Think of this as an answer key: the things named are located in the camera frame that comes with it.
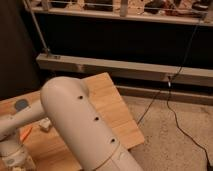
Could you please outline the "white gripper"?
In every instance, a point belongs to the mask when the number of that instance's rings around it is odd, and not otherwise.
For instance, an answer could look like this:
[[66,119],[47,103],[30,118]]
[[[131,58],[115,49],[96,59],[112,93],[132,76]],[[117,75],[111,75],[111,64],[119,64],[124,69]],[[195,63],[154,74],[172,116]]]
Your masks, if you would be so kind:
[[0,158],[9,171],[35,171],[35,163],[20,140],[1,141]]

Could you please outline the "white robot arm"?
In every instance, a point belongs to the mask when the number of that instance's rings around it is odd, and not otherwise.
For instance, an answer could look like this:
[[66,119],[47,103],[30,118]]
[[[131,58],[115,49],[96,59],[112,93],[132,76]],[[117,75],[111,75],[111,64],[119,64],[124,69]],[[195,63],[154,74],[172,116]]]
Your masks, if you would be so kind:
[[9,167],[24,164],[28,152],[18,129],[48,118],[84,171],[143,171],[89,100],[81,79],[55,77],[40,98],[14,115],[0,117],[0,157]]

